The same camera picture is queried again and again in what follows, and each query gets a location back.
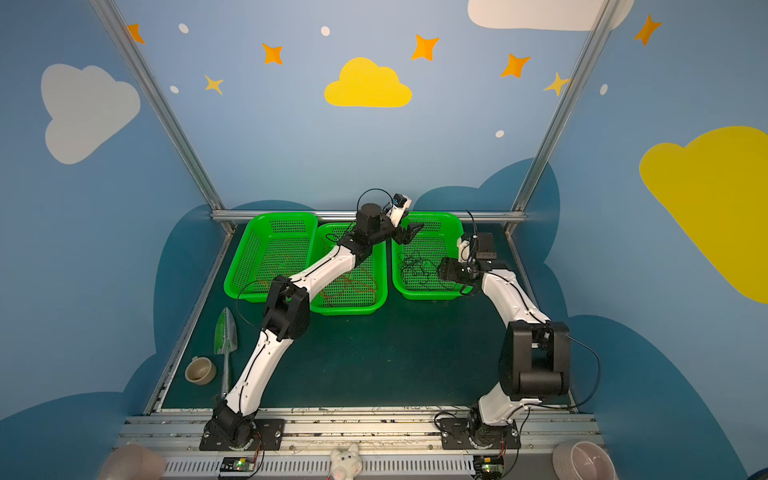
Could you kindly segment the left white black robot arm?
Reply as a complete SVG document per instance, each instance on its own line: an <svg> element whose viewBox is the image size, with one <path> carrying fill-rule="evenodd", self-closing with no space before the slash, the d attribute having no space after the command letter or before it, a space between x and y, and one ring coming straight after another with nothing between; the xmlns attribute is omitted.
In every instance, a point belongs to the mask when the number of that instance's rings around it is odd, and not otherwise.
<svg viewBox="0 0 768 480"><path fill-rule="evenodd" d="M307 330L312 300L362 264L376 245L388 240L410 243L423 228L421 223L401 225L411 203L409 197L396 194L386 208L373 203L359 207L355 221L329 253L291 277L275 277L254 351L234 387L213 409L203 428L200 450L245 451L252 445L263 393L285 351Z"/></svg>

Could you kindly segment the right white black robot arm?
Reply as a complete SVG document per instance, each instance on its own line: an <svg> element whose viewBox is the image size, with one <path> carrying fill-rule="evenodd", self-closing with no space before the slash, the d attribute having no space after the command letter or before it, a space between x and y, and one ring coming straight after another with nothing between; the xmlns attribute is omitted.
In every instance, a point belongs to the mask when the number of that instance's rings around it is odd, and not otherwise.
<svg viewBox="0 0 768 480"><path fill-rule="evenodd" d="M480 232L457 241L455 257L438 266L444 281L480 290L496 308L505 328L498 361L498 382L470 410L465 428L475 448L502 446L518 433L514 416L560 397L570 388L569 329L541 312L524 292L517 275L500 260L493 236Z"/></svg>

